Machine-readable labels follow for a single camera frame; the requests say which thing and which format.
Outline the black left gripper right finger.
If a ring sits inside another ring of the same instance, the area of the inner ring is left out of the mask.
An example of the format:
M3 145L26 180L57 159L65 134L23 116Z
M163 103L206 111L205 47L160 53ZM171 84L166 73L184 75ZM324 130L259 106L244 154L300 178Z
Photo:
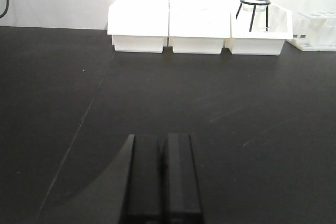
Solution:
M165 223L203 223L190 135L170 133L162 157Z

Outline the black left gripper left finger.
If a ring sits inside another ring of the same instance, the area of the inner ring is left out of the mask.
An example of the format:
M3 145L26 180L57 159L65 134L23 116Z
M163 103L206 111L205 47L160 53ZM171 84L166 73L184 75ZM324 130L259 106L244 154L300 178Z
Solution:
M162 223L161 150L157 137L135 135L123 223Z

